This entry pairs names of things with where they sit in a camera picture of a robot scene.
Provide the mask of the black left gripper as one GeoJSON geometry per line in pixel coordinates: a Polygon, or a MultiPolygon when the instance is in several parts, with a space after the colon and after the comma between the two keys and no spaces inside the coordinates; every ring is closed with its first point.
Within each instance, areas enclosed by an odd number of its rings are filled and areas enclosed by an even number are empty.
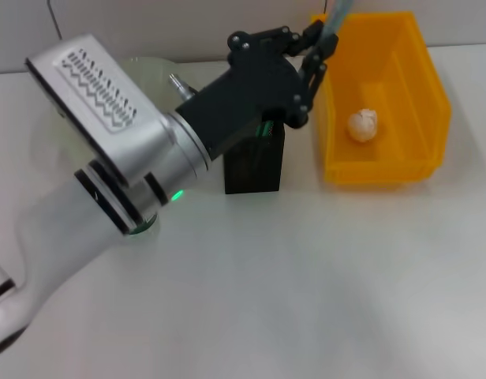
{"type": "Polygon", "coordinates": [[[249,136],[263,121],[300,129],[335,53],[338,36],[324,36],[316,20],[302,33],[281,28],[228,38],[230,68],[176,112],[192,127],[211,159],[249,136]],[[298,71],[284,55],[309,49],[298,71]]]}

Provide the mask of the silver glitter marker pen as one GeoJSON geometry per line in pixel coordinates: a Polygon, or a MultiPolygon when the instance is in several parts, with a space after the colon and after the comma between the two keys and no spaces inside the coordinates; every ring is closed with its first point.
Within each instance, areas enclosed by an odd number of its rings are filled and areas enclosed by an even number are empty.
{"type": "Polygon", "coordinates": [[[346,16],[348,15],[353,0],[325,0],[324,1],[324,14],[326,20],[324,22],[322,32],[320,34],[321,39],[326,39],[332,34],[336,34],[341,28],[346,16]]]}

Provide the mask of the white paper ball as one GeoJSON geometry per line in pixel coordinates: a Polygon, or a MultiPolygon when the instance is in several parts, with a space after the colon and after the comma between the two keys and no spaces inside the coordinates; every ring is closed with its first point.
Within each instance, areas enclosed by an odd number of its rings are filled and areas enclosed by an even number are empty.
{"type": "Polygon", "coordinates": [[[377,113],[371,109],[361,109],[351,114],[347,124],[348,134],[357,142],[372,140],[378,131],[377,113]]]}

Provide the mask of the black mesh pen holder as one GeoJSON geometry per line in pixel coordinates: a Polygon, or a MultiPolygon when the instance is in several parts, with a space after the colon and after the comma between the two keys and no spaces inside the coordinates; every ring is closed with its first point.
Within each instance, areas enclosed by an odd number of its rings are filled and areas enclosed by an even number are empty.
{"type": "Polygon", "coordinates": [[[225,194],[279,191],[285,129],[273,123],[272,137],[258,138],[255,130],[223,155],[225,194]]]}

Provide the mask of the translucent wavy fruit bowl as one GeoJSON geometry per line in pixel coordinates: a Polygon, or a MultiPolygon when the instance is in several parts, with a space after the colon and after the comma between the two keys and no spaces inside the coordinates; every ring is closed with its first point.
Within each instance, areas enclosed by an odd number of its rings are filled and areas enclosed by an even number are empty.
{"type": "MultiPolygon", "coordinates": [[[[178,75],[193,90],[200,89],[199,81],[182,65],[163,58],[130,58],[121,62],[123,70],[161,112],[173,111],[181,104],[181,97],[170,83],[171,74],[178,75]]],[[[49,149],[69,167],[81,167],[95,157],[82,137],[61,116],[50,113],[48,126],[49,149]]]]}

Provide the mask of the yellow plastic storage bin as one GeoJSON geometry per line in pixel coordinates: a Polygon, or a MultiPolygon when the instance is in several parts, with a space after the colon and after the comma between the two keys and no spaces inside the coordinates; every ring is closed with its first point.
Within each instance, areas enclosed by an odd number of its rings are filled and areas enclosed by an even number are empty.
{"type": "Polygon", "coordinates": [[[428,178],[443,162],[451,106],[416,18],[352,13],[338,38],[313,107],[325,181],[386,186],[428,178]],[[347,131],[361,109],[378,118],[365,143],[347,131]]]}

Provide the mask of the plain white partition board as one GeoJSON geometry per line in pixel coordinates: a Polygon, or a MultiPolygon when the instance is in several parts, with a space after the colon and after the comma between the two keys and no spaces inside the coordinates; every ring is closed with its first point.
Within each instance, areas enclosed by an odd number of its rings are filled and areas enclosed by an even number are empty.
{"type": "Polygon", "coordinates": [[[93,34],[115,56],[205,62],[233,32],[302,31],[325,0],[49,0],[63,38],[93,34]]]}
{"type": "Polygon", "coordinates": [[[62,38],[54,0],[0,0],[0,73],[24,71],[24,60],[62,38]]]}

